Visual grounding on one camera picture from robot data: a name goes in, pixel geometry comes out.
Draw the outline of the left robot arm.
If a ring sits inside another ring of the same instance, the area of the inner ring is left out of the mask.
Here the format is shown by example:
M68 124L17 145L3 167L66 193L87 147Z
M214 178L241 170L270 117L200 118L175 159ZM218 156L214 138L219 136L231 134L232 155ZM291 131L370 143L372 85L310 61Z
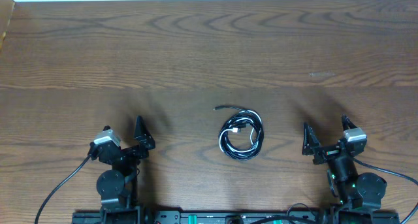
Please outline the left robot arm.
M138 166L155 148L155 140L138 116L133 138L136 146L121 148L121 138L110 126L105 126L90 143L92 160L111 166L97 179L101 196L100 223L153 223L152 212L138 203Z

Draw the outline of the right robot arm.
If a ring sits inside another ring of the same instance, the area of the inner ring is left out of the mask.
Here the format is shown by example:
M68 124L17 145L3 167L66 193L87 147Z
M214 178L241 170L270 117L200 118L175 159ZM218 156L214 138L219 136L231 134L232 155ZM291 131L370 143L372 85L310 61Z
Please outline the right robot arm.
M318 223L372 223L373 213L381 208L387 182L377 174L357 172L354 158L362 153L367 135L346 116L341 117L343 136L337 143L322 146L308 123L303 125L302 155L312 155L313 164L327 164L331 193L340 201L323 210Z

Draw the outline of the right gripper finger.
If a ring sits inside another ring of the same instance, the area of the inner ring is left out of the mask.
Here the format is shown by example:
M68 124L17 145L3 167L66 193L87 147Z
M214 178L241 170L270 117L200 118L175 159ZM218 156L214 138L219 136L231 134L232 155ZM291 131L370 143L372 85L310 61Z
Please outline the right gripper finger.
M357 126L345 115L341 117L343 130L355 129Z
M312 127L310 127L307 123L304 123L303 129L304 140L302 145L302 155L313 155L321 147L321 143L316 137L316 134Z

